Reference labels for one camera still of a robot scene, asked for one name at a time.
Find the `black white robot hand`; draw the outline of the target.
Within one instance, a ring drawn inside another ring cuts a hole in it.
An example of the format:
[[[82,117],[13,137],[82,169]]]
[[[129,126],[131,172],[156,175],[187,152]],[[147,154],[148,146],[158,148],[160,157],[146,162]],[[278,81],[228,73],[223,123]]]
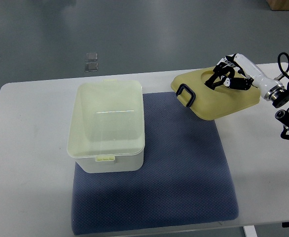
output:
[[[256,64],[239,53],[222,58],[205,85],[212,90],[223,85],[229,89],[244,91],[254,86],[265,100],[271,100],[273,94],[285,88],[281,82],[266,76]]]

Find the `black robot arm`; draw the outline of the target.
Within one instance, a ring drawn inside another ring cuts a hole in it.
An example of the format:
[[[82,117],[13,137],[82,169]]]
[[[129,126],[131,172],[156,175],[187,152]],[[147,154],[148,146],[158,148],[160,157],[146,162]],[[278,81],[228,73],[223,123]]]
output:
[[[274,78],[274,81],[278,85],[268,91],[267,99],[272,101],[272,105],[278,109],[275,119],[283,126],[280,137],[289,140],[289,55],[281,52],[278,55],[277,64],[281,74]]]

